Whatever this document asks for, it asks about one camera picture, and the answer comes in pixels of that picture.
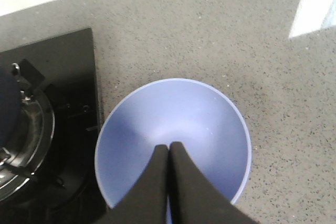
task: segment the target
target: stove burner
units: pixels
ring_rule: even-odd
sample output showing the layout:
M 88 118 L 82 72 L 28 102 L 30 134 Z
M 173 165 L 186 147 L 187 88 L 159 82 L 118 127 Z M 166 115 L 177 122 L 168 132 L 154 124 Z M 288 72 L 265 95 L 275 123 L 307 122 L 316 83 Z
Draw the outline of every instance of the stove burner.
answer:
M 22 62 L 26 66 L 29 64 L 27 60 Z M 54 134 L 55 118 L 48 98 L 21 76 L 17 82 L 21 90 L 21 110 L 14 132 L 3 148 L 3 153 L 8 155 L 0 165 L 0 201 L 18 191 L 30 179 L 38 180 L 34 172 L 47 154 Z
M 35 111 L 34 118 L 48 113 L 51 115 L 53 112 L 54 128 L 49 127 L 49 132 L 50 128 L 53 128 L 54 135 L 49 133 L 49 137 L 42 141 L 45 148 L 41 149 L 48 149 L 44 158 L 42 152 L 40 154 L 36 152 L 35 155 L 43 160 L 36 166 L 33 174 L 31 172 L 34 166 L 29 166 L 33 159 L 25 159 L 27 166 L 17 167 L 14 166 L 17 163 L 13 163 L 14 168 L 10 167 L 12 163 L 6 165 L 6 172 L 10 176 L 16 173 L 16 178 L 24 179 L 26 182 L 15 193 L 0 201 L 0 222 L 1 224 L 92 223 L 107 210 L 96 183 L 93 165 L 94 147 L 100 126 L 97 125 L 99 120 L 92 31 L 84 29 L 0 52 L 2 66 L 9 68 L 13 62 L 19 62 L 19 68 L 8 69 L 8 72 L 12 71 L 13 74 L 22 76 L 20 89 L 25 94 L 22 98 L 19 97 L 19 104 L 22 107 L 20 122 L 22 119 L 22 125 L 27 125 L 24 120 L 29 116 L 32 117 L 33 111 Z M 42 100 L 48 101 L 49 106 L 41 105 Z M 37 121 L 41 122 L 40 119 L 33 121 L 29 118 L 29 120 L 31 123 L 36 123 L 35 125 L 39 125 Z M 52 126 L 51 122 L 52 120 L 46 120 L 45 125 Z M 15 131 L 16 135 L 27 135 L 29 127 L 20 128 L 20 131 Z M 19 157 L 19 153 L 23 151 L 18 148 L 19 143 L 22 145 L 27 141 L 24 137 L 16 138 L 16 141 L 18 144 L 12 144 L 16 148 L 14 146 L 10 148 L 9 143 L 5 146 L 11 155 L 11 160 L 8 161 L 9 156 L 5 151 L 0 151 L 1 160 L 7 159 L 6 162 L 13 162 L 13 158 Z

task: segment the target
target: blue bowl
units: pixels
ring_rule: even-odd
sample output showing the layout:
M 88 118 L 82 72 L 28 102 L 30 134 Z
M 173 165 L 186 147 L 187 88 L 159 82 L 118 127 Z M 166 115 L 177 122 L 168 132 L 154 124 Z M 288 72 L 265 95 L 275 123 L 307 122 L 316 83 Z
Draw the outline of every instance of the blue bowl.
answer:
M 99 188 L 115 206 L 139 178 L 154 147 L 183 142 L 207 179 L 235 203 L 250 172 L 251 142 L 235 105 L 215 88 L 189 79 L 149 83 L 125 97 L 100 132 Z

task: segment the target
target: speckled countertop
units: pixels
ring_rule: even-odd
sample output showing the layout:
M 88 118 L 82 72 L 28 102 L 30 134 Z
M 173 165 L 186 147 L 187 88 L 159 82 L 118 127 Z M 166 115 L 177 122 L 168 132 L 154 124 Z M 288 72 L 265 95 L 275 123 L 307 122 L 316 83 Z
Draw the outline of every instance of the speckled countertop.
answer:
M 336 223 L 336 33 L 288 39 L 299 1 L 58 0 L 0 17 L 0 51 L 92 27 L 105 116 L 154 80 L 213 85 L 254 147 L 237 206 L 261 223 Z

